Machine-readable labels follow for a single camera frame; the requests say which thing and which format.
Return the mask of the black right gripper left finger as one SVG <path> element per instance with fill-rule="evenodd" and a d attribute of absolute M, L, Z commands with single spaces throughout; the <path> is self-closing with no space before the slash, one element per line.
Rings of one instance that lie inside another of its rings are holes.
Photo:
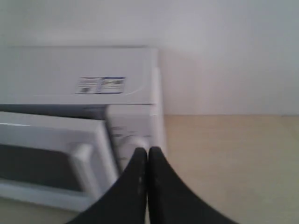
<path fill-rule="evenodd" d="M 143 224 L 147 203 L 147 152 L 136 148 L 112 187 L 69 224 Z"/>

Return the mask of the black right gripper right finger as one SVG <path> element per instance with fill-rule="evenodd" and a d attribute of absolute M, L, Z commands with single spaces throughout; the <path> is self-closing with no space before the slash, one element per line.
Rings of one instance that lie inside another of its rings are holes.
<path fill-rule="evenodd" d="M 159 147 L 151 147 L 148 153 L 147 190 L 151 224 L 236 223 L 196 196 Z"/>

